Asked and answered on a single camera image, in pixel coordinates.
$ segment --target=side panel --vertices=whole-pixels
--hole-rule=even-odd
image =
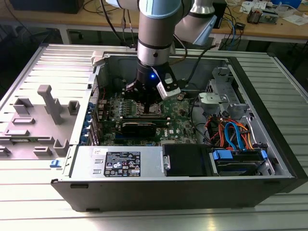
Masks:
[[[267,133],[269,134],[272,142],[275,145],[275,148],[279,152],[281,158],[283,159],[284,163],[288,167],[289,172],[297,178],[294,184],[288,186],[283,192],[289,193],[292,190],[296,189],[300,185],[307,182],[308,177],[303,168],[301,167],[299,161],[297,160],[296,156],[292,152],[290,146],[288,145],[287,141],[281,134],[280,130],[278,129],[275,121],[269,114],[268,110],[266,109],[265,105],[263,104],[261,98],[259,97],[257,91],[253,87],[251,81],[247,77],[245,71],[242,69],[240,63],[237,61],[236,58],[230,58],[230,63],[242,85],[243,89],[245,90],[250,102],[252,103],[254,109],[257,112],[263,126],[265,127]]]
[[[293,180],[51,182],[76,211],[253,207]]]

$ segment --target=computer tower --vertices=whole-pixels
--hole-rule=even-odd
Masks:
[[[10,0],[10,3],[18,11],[78,13],[84,0]]]

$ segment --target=label sticker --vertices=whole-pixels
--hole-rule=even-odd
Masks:
[[[106,177],[140,177],[140,152],[107,152]]]
[[[104,155],[107,151],[107,148],[93,148],[92,155]]]

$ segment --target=black cable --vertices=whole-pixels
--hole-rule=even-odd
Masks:
[[[192,123],[192,127],[194,128],[194,129],[196,129],[196,131],[205,139],[205,142],[208,142],[208,143],[210,143],[209,141],[209,139],[206,137],[206,135],[205,134],[203,134],[198,128],[197,128],[197,126],[198,125],[200,125],[200,124],[202,124],[202,123],[199,123],[199,124],[197,124],[197,125],[195,125],[194,124],[194,122],[193,122],[193,108],[194,108],[194,105],[195,105],[195,103],[196,103],[196,101],[198,100],[198,96],[195,98],[195,100],[193,101],[193,104],[192,104],[192,108],[191,108],[191,110],[190,110],[190,117],[191,117],[191,123]]]
[[[13,12],[12,12],[11,9],[9,8],[8,3],[6,2],[6,0],[4,0],[4,4],[5,4],[6,8],[8,9],[8,11],[10,12],[10,14],[13,16],[13,18],[14,18],[16,21],[18,21],[18,22],[20,23],[20,25],[22,25],[22,26],[26,29],[26,31],[31,35],[31,37],[33,37],[38,43],[40,43],[40,41],[38,41],[38,40],[36,39],[36,37],[33,36],[33,34],[27,29],[27,27],[25,27],[25,25],[24,25],[21,21],[19,21],[19,19],[13,14]]]
[[[101,3],[101,6],[102,6],[102,9],[104,11],[104,14],[105,14],[105,17],[106,17],[106,20],[109,24],[109,26],[111,27],[113,33],[115,34],[115,36],[120,40],[121,43],[125,44],[127,47],[131,48],[131,46],[129,46],[123,39],[121,39],[121,37],[118,35],[118,33],[116,32],[114,26],[112,25],[110,19],[109,19],[109,16],[107,14],[107,11],[105,9],[105,6],[104,6],[104,3],[103,3],[103,0],[100,0],[100,3]]]
[[[93,2],[93,1],[95,1],[95,0],[87,1],[86,3],[83,4],[82,8],[85,11],[89,12],[89,13],[97,13],[97,14],[103,13],[103,11],[99,10],[101,8],[101,6],[96,8],[96,11],[90,11],[90,10],[86,9],[86,5],[88,5],[90,2]],[[111,10],[107,10],[106,12],[111,12],[111,11],[115,11],[115,10],[119,10],[119,8],[114,8],[114,9],[111,9]]]
[[[131,26],[131,19],[130,19],[129,10],[127,10],[127,15],[128,15],[129,27],[130,27],[130,31],[131,31],[131,38],[133,39],[133,44],[134,44],[134,46],[135,46],[136,44],[135,44],[135,39],[134,39],[133,28],[132,28],[132,26]]]
[[[125,18],[125,9],[123,9],[123,16],[122,16],[122,21],[121,21],[121,27],[122,27],[122,38],[124,42],[126,43],[125,40],[125,28],[126,28],[126,18]]]
[[[181,39],[180,39],[176,34],[173,34],[173,37],[174,37],[175,40],[178,41],[178,42],[181,44],[181,46],[184,48],[185,54],[184,54],[183,57],[180,57],[179,59],[176,59],[176,60],[174,60],[173,62],[170,62],[169,65],[177,64],[177,63],[179,63],[179,62],[185,60],[186,57],[187,57],[187,55],[188,55],[187,47],[184,45],[184,43],[181,41]]]
[[[207,52],[208,50],[214,48],[214,47],[216,47],[216,46],[215,46],[215,45],[210,46],[209,48],[205,49],[205,50],[199,55],[199,57],[198,57],[196,63],[194,64],[194,66],[193,66],[193,68],[192,68],[191,74],[189,75],[188,79],[186,80],[186,83],[189,83],[189,82],[191,81],[191,79],[193,78],[193,75],[194,75],[194,73],[195,73],[195,71],[196,71],[196,69],[197,69],[197,66],[198,66],[198,64],[199,64],[199,62],[200,62],[202,56],[204,55],[204,53]]]
[[[232,23],[233,23],[233,25],[234,25],[234,29],[236,30],[237,21],[236,21],[235,17],[232,15],[230,8],[227,7],[227,9],[229,10],[230,13],[224,13],[224,14],[226,14],[226,15],[228,15],[228,16],[231,17]],[[242,35],[243,35],[244,30],[243,30],[243,31],[242,31],[242,30],[239,30],[239,31],[240,31],[240,36],[234,40],[234,42],[235,42],[235,41],[237,41],[237,40],[239,39],[239,42],[238,42],[238,43],[236,43],[236,44],[234,43],[232,46],[231,46],[232,41],[230,41],[230,42],[228,43],[228,39],[230,38],[231,33],[232,33],[232,31],[231,31],[231,33],[229,34],[228,38],[226,39],[225,42],[223,42],[223,45],[220,47],[219,50],[223,49],[223,47],[225,47],[225,48],[227,48],[227,47],[234,47],[234,46],[236,46],[236,45],[237,45],[237,49],[238,49],[238,46],[239,46],[239,44],[241,43],[241,40],[242,40]]]

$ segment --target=green circuit board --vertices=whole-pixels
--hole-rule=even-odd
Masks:
[[[103,146],[160,146],[164,143],[196,143],[195,131],[188,118],[189,99],[179,101],[172,97],[154,104],[148,114],[143,113],[142,105],[133,100],[124,100],[120,95],[106,99],[102,113]],[[153,123],[156,134],[150,138],[119,139],[121,126],[125,122]]]

